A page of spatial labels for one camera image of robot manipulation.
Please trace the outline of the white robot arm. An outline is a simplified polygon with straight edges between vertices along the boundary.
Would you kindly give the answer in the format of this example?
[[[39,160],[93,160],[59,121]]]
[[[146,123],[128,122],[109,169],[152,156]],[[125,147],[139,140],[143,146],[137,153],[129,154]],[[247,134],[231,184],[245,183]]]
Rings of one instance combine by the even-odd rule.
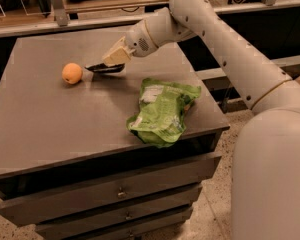
[[[300,84],[222,21],[208,0],[169,0],[102,57],[106,65],[145,57],[197,35],[253,118],[232,165],[233,240],[300,240]]]

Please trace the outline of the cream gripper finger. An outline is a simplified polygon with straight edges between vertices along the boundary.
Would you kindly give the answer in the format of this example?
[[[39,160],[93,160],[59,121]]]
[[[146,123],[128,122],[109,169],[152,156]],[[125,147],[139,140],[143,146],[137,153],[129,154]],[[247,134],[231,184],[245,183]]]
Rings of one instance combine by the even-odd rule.
[[[133,52],[122,37],[102,56],[102,61],[106,66],[125,64],[131,60]]]

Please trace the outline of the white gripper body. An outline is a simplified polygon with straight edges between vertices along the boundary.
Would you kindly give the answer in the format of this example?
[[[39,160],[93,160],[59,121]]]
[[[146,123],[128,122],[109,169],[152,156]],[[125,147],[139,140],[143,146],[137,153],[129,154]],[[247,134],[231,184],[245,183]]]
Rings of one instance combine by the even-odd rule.
[[[158,49],[149,34],[145,20],[133,25],[126,32],[125,41],[134,57],[146,57]]]

